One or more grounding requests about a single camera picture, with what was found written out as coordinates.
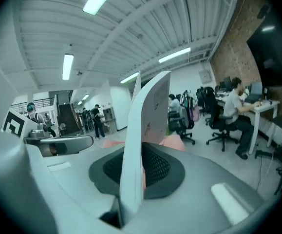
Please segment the dark laptop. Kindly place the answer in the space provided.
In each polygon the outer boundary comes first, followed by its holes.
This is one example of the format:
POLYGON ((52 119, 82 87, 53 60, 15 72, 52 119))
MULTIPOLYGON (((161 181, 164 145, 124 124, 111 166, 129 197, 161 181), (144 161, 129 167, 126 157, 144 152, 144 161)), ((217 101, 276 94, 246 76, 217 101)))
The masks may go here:
POLYGON ((263 85, 261 82, 255 82, 251 84, 249 95, 245 98, 246 103, 254 103, 262 98, 263 85))

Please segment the gray wall electrical box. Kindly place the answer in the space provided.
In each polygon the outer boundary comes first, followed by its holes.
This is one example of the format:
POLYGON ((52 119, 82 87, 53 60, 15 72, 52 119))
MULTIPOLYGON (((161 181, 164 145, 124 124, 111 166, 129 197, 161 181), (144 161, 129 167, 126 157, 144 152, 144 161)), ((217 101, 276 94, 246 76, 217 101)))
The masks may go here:
POLYGON ((208 70, 199 71, 199 77, 202 84, 210 83, 212 81, 211 73, 208 70))

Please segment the black wall speaker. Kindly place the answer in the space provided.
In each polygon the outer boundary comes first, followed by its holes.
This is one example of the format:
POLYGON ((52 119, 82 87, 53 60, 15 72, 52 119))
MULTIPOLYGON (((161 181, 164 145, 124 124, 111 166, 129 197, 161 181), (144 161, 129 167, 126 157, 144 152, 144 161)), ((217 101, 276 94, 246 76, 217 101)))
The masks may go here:
POLYGON ((257 19, 262 20, 267 15, 269 9, 270 9, 270 6, 267 4, 264 4, 257 14, 257 19))

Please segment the pink beanbag seat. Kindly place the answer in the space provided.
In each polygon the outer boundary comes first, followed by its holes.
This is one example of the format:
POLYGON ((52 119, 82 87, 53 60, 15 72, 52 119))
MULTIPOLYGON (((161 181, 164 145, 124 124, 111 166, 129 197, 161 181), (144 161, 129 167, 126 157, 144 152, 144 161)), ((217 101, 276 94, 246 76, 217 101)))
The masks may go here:
MULTIPOLYGON (((110 148, 112 146, 116 146, 119 144, 124 144, 124 141, 113 141, 113 140, 105 140, 102 149, 105 148, 110 148)), ((170 136, 165 136, 163 141, 160 142, 160 145, 168 147, 168 148, 173 148, 181 152, 185 152, 185 146, 183 141, 181 140, 179 135, 170 135, 170 136)))

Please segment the black office chair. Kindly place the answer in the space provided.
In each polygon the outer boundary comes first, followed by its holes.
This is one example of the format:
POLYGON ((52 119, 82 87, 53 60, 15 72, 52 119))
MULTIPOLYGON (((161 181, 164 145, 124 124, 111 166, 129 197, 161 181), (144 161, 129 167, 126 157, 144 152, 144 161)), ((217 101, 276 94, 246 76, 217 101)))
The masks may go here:
POLYGON ((202 87, 197 89, 196 96, 197 96, 197 105, 200 109, 200 113, 204 116, 206 112, 206 108, 205 108, 205 100, 202 95, 202 87))
POLYGON ((222 152, 224 152, 226 140, 230 140, 235 142, 235 144, 238 144, 238 139, 230 136, 230 132, 236 131, 237 128, 233 125, 227 124, 226 121, 231 119, 231 117, 225 117, 221 114, 221 107, 218 105, 214 90, 211 87, 205 88, 205 102, 211 114, 208 126, 212 130, 218 130, 218 132, 212 133, 212 138, 206 141, 206 145, 209 145, 211 141, 220 140, 222 142, 222 152))

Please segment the gray office chair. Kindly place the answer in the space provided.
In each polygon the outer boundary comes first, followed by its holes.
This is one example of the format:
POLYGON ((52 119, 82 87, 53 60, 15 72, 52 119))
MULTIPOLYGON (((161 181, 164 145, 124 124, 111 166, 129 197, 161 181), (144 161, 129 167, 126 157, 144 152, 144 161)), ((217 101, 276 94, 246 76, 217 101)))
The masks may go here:
POLYGON ((195 140, 192 138, 192 133, 188 133, 187 130, 191 130, 193 127, 194 122, 188 119, 185 107, 180 106, 179 112, 171 111, 168 113, 169 130, 178 134, 181 139, 191 141, 192 145, 195 144, 195 140))

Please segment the large black wall screen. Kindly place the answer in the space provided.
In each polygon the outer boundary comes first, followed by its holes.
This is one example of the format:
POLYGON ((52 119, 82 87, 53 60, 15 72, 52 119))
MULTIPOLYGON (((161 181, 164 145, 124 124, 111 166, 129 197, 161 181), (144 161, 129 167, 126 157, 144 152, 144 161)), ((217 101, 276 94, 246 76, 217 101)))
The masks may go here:
POLYGON ((264 86, 282 86, 282 20, 270 10, 247 40, 264 86))

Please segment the white office desk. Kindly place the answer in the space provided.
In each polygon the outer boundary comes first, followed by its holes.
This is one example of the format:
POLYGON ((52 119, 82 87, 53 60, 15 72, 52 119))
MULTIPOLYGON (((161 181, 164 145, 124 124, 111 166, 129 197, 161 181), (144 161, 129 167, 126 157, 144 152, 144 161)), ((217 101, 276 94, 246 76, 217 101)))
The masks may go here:
MULTIPOLYGON (((261 114, 264 112, 267 112, 269 110, 273 111, 273 117, 272 119, 274 119, 275 117, 277 117, 278 115, 278 105, 279 105, 279 101, 269 101, 269 100, 264 100, 262 102, 262 105, 259 107, 255 107, 253 110, 251 110, 250 112, 254 113, 254 130, 253 130, 253 135, 252 135, 252 139, 251 139, 251 144, 250 144, 250 148, 248 150, 248 154, 252 155, 254 153, 254 149, 256 147, 256 141, 257 141, 257 136, 258 136, 258 131, 259 131, 259 125, 261 123, 261 114)), ((266 132, 266 135, 268 136, 268 142, 267 142, 267 147, 271 146, 271 142, 273 140, 274 137, 274 133, 275 133, 275 124, 271 121, 271 125, 268 129, 268 131, 266 132)))

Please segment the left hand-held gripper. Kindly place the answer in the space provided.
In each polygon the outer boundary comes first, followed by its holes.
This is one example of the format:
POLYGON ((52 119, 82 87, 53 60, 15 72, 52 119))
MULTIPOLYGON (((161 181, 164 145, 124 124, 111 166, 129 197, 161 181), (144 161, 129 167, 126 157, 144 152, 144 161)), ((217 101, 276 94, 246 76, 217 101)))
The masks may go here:
POLYGON ((94 138, 88 136, 70 136, 45 138, 45 131, 41 123, 36 123, 12 108, 9 109, 2 129, 12 133, 24 143, 40 141, 39 149, 42 156, 63 156, 78 154, 94 144, 94 138))

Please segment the white cabinet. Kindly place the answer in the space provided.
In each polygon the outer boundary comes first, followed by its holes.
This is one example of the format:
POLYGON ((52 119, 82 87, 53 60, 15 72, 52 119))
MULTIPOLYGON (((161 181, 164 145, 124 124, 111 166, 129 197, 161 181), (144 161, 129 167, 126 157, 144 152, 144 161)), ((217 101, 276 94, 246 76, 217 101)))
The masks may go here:
POLYGON ((104 124, 108 127, 109 133, 113 134, 114 132, 117 131, 113 107, 104 109, 103 115, 104 115, 104 124))

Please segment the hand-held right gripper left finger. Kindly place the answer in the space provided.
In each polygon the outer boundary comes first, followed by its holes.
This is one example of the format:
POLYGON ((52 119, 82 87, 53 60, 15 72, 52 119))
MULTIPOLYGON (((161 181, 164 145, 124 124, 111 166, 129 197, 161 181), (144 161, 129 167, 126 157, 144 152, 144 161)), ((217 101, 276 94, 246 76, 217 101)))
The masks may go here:
POLYGON ((102 220, 105 214, 118 211, 118 200, 101 193, 89 178, 95 161, 121 148, 43 159, 42 195, 54 217, 55 234, 130 234, 102 220))

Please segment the dark red notebook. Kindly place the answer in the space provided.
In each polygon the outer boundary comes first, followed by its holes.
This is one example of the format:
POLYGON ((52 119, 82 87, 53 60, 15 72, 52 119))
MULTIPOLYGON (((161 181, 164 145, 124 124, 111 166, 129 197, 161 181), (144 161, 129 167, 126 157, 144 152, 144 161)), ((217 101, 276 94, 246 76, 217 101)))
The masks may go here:
POLYGON ((165 138, 169 84, 169 71, 156 75, 137 93, 129 112, 119 190, 128 213, 137 212, 144 198, 142 144, 160 144, 165 138))

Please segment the dark wooden staircase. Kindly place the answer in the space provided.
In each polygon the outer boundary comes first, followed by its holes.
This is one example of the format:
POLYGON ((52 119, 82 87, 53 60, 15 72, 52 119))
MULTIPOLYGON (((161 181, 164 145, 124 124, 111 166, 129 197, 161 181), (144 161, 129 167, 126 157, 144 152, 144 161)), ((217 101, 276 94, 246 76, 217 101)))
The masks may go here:
POLYGON ((59 105, 59 131, 62 136, 73 134, 78 131, 78 125, 70 104, 59 105))

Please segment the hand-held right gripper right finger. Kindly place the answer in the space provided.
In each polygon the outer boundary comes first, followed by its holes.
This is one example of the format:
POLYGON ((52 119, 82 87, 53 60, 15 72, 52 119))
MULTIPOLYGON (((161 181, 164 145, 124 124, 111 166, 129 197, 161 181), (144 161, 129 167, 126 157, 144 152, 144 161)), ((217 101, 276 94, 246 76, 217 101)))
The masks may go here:
POLYGON ((145 143, 145 200, 132 234, 252 234, 264 217, 262 198, 215 162, 145 143))

